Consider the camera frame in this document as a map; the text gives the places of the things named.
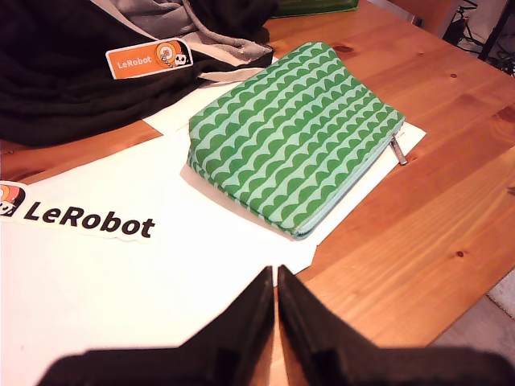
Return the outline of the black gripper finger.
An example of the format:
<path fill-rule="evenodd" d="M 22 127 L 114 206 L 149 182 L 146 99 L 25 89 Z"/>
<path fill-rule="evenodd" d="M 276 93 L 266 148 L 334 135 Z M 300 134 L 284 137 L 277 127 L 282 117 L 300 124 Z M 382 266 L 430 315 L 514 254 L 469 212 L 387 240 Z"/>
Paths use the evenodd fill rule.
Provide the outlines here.
<path fill-rule="evenodd" d="M 377 347 L 334 315 L 285 266 L 278 268 L 278 310 L 311 385 L 373 385 Z"/>
<path fill-rule="evenodd" d="M 266 266 L 229 307 L 180 348 L 182 385 L 247 385 L 274 325 L 273 273 Z"/>

